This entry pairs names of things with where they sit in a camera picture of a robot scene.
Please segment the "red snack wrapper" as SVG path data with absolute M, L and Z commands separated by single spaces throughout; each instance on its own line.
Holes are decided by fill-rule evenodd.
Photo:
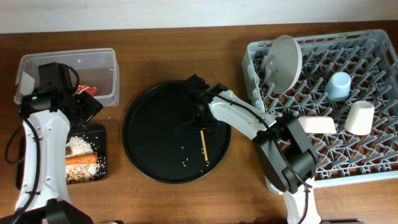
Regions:
M 88 86 L 88 85 L 79 85 L 77 88 L 76 93 L 81 94 L 83 92 L 87 92 L 91 96 L 96 96 L 99 92 L 99 89 L 94 86 Z

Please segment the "pile of white rice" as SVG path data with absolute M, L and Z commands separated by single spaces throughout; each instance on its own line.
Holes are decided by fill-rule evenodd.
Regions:
M 100 150 L 99 145 L 95 145 L 94 142 L 89 141 L 89 137 L 73 136 L 68 142 L 67 146 L 72 149 L 72 154 L 68 157 L 80 156 L 84 154 L 95 154 L 98 157 L 96 164 L 77 164 L 77 165 L 66 165 L 66 176 L 67 174 L 86 174 L 93 178 L 93 181 L 101 180 L 106 176 L 106 157 L 105 152 Z

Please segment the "dark brown food chunk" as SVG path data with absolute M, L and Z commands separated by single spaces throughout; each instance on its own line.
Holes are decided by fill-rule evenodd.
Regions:
M 70 146 L 67 146 L 67 147 L 65 148 L 65 155 L 66 155 L 66 156 L 69 156 L 69 155 L 71 155 L 71 154 L 72 154 L 72 149 L 71 149 Z

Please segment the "wooden chopstick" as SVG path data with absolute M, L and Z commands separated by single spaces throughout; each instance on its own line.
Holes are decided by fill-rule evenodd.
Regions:
M 202 129 L 200 130 L 200 136 L 201 136 L 201 142 L 202 142 L 202 146 L 203 146 L 204 158 L 205 158 L 205 161 L 208 162 L 208 154 L 207 154 L 207 150 L 206 150 L 205 135 L 204 135 L 204 131 Z

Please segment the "orange carrot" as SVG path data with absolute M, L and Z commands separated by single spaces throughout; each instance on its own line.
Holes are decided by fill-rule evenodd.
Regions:
M 66 158 L 65 164 L 67 166 L 77 165 L 77 164 L 96 164 L 98 160 L 95 154 L 84 154 L 80 156 L 73 156 Z

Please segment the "peanut shells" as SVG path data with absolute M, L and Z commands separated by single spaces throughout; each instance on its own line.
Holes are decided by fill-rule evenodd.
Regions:
M 67 184 L 79 184 L 93 181 L 92 176 L 86 174 L 67 174 Z

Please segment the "grey plate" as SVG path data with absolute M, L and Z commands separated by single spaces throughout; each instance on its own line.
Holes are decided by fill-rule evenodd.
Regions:
M 282 35 L 273 41 L 267 56 L 266 70 L 271 71 L 267 84 L 274 84 L 274 93 L 287 92 L 296 84 L 302 70 L 298 42 L 289 35 Z

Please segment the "light blue cup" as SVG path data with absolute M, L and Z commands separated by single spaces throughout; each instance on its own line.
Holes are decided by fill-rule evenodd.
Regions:
M 336 72 L 326 84 L 325 93 L 331 101 L 343 101 L 348 97 L 350 88 L 351 77 L 345 72 Z

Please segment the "white cup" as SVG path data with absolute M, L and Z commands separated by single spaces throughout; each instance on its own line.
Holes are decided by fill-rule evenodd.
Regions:
M 360 136 L 369 134 L 373 125 L 374 110 L 374 105 L 368 101 L 353 103 L 345 121 L 345 130 Z

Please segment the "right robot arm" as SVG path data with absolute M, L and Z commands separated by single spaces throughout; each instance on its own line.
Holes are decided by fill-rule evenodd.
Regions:
M 292 114 L 267 114 L 197 75 L 183 84 L 195 112 L 194 127 L 221 121 L 252 141 L 266 179 L 282 192 L 288 223 L 320 223 L 313 194 L 319 156 L 299 120 Z

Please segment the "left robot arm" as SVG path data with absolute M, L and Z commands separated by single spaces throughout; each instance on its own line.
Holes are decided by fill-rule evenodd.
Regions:
M 70 78 L 77 71 L 52 62 L 38 67 L 39 85 L 19 105 L 25 133 L 21 192 L 14 214 L 1 223 L 92 223 L 74 207 L 66 180 L 66 143 L 72 129 L 82 129 L 102 109 Z

